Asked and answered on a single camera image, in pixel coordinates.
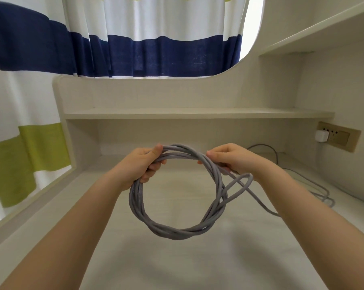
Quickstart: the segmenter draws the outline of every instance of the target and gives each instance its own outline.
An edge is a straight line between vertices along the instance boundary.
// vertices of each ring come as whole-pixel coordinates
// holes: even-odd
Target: hand
[[[224,163],[227,171],[237,171],[238,174],[252,173],[254,179],[259,181],[264,168],[273,163],[262,156],[234,143],[217,146],[206,152],[206,155],[215,163]]]
[[[113,174],[121,182],[122,191],[129,189],[133,182],[139,178],[141,183],[146,183],[155,175],[161,165],[166,163],[166,160],[153,163],[161,155],[162,151],[163,146],[161,144],[157,144],[153,149],[136,148],[109,173]]]

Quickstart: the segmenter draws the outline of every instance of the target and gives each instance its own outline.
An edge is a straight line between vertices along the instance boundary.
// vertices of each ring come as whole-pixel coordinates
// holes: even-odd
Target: navy blue curtain stripe
[[[68,32],[44,14],[0,2],[0,69],[77,73],[89,77],[200,77],[238,63],[241,35],[193,41],[167,37],[133,41],[109,35],[108,41]]]

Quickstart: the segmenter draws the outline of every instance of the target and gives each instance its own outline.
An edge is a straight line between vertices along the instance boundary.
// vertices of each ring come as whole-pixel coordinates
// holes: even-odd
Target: striped curtain
[[[67,0],[78,75],[206,77],[240,58],[249,0]]]
[[[52,80],[76,70],[62,0],[0,1],[1,219],[70,169]]]

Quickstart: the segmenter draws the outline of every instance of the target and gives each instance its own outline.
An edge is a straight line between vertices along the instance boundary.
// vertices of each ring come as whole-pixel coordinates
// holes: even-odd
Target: person's right arm
[[[364,234],[271,161],[235,144],[206,154],[262,186],[326,286],[364,289]]]

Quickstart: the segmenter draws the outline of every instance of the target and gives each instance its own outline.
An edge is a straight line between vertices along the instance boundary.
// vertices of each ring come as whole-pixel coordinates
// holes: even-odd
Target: gray cable
[[[253,145],[249,147],[248,149],[255,147],[258,145]],[[279,158],[277,155],[277,152],[275,149],[269,145],[265,145],[273,149],[273,151],[276,154],[276,164],[278,164]],[[197,236],[200,234],[204,234],[207,232],[215,223],[215,221],[222,215],[222,213],[225,210],[225,206],[228,202],[232,201],[239,195],[241,195],[244,191],[247,191],[256,201],[257,203],[262,206],[264,210],[266,210],[268,213],[279,216],[278,213],[270,210],[267,208],[266,205],[263,204],[263,202],[249,189],[249,186],[252,184],[253,181],[253,175],[250,173],[245,173],[239,176],[235,176],[232,173],[228,172],[221,166],[218,166],[217,164],[213,163],[207,156],[205,156],[202,153],[199,153],[195,151],[194,149],[181,145],[181,144],[175,144],[175,145],[169,145],[163,147],[163,153],[157,158],[154,163],[167,160],[167,159],[190,159],[190,160],[198,160],[203,163],[207,171],[209,172],[210,176],[213,178],[215,184],[216,184],[216,198],[212,202],[212,204],[209,206],[209,209],[205,213],[204,217],[202,218],[201,222],[193,227],[186,228],[186,229],[175,229],[170,226],[162,225],[159,223],[154,222],[151,220],[151,218],[146,214],[146,210],[144,209],[144,202],[143,202],[143,184],[140,182],[140,179],[137,179],[133,185],[131,186],[130,193],[129,193],[129,205],[133,212],[133,214],[142,222],[144,222],[147,227],[156,235],[164,238],[174,239],[174,240],[183,240],[188,239],[192,236]],[[225,186],[222,181],[221,173],[227,174],[230,177],[233,178],[233,180]],[[247,178],[247,183],[244,184],[241,180],[243,178]],[[324,189],[326,192],[326,195],[321,195],[318,193],[311,192],[315,196],[319,197],[322,201],[330,200],[332,202],[332,205],[334,205],[334,200],[332,200],[329,197],[329,191],[325,189],[323,186],[315,183],[314,181],[311,181],[310,179],[304,177],[306,180],[310,181],[311,183],[314,183],[315,185],[319,186],[320,188]],[[241,185],[241,189],[234,193],[233,195],[228,197],[228,190],[238,183]]]

